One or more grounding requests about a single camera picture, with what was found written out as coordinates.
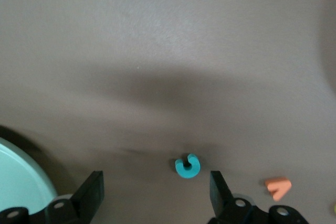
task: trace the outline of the blue magnet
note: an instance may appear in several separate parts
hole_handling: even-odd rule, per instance
[[[190,166],[185,166],[183,160],[178,159],[175,161],[175,168],[182,178],[193,178],[200,172],[201,164],[195,154],[189,154],[187,159]]]

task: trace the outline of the light green bowl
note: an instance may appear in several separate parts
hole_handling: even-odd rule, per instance
[[[20,148],[0,138],[0,211],[26,207],[34,214],[56,196],[42,168]]]

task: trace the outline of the orange foam piece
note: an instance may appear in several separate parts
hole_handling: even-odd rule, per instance
[[[281,200],[292,187],[292,183],[285,177],[268,179],[265,185],[275,201]]]

